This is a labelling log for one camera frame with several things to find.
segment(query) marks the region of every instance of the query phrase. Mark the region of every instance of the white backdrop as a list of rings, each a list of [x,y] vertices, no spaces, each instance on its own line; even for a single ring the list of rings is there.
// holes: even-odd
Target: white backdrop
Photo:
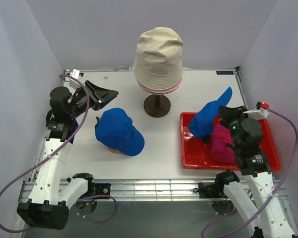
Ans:
[[[0,0],[0,190],[37,156],[49,93],[62,72],[25,0]],[[22,181],[0,200],[0,221],[12,228]],[[9,233],[0,229],[0,238]]]
[[[243,63],[276,0],[27,0],[62,68],[130,67],[138,37],[171,27],[183,64]]]
[[[249,106],[257,101],[267,102],[298,127],[298,0],[277,1],[241,71]],[[285,171],[294,145],[294,131],[272,114],[269,121]],[[298,225],[298,154],[286,188]]]

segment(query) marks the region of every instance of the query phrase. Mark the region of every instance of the black label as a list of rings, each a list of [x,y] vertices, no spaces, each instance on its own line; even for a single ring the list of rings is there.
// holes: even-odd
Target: black label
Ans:
[[[234,74],[233,71],[217,71],[217,75],[227,75],[227,74]]]

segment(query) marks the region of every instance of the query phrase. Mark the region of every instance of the gray floor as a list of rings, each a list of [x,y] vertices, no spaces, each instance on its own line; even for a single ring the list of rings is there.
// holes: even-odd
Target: gray floor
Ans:
[[[113,203],[99,203],[93,217],[104,219]],[[116,216],[96,224],[76,215],[75,209],[62,231],[32,229],[22,238],[199,238],[203,227],[217,219],[209,202],[119,202]],[[229,232],[242,224],[237,214],[221,220],[207,231],[209,238]],[[248,238],[247,229],[231,236]]]

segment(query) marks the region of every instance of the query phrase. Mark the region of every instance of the pink cloth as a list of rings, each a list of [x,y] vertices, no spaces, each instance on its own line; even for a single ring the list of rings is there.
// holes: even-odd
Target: pink cloth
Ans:
[[[178,82],[177,85],[175,85],[174,87],[172,87],[172,88],[170,88],[170,89],[168,89],[168,90],[164,90],[164,91],[156,91],[156,90],[152,90],[152,89],[149,89],[149,88],[143,86],[141,83],[139,83],[138,80],[137,80],[137,82],[138,82],[139,86],[140,86],[142,89],[144,89],[146,92],[149,92],[149,93],[152,93],[152,94],[167,94],[167,93],[171,93],[171,92],[173,92],[174,90],[176,90],[176,89],[180,86],[180,84],[181,84],[181,82],[182,82],[182,78],[180,79],[180,81]]]
[[[226,146],[227,143],[232,144],[229,129],[218,123],[211,134],[210,156],[220,163],[234,165],[234,151]]]

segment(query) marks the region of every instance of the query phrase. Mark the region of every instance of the hat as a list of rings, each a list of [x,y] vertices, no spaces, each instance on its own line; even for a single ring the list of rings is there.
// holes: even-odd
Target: hat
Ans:
[[[182,78],[183,42],[172,29],[156,27],[144,32],[137,42],[134,74],[137,81],[151,90],[164,91]]]
[[[213,132],[213,119],[219,114],[219,106],[226,106],[232,98],[232,89],[229,87],[217,99],[207,103],[190,121],[188,129],[197,138]]]
[[[95,135],[107,147],[118,149],[129,156],[139,154],[145,146],[145,140],[133,126],[133,120],[121,108],[103,113],[95,126]]]
[[[220,163],[234,165],[234,151],[227,144],[232,144],[229,129],[218,123],[211,134],[210,156],[213,160]]]

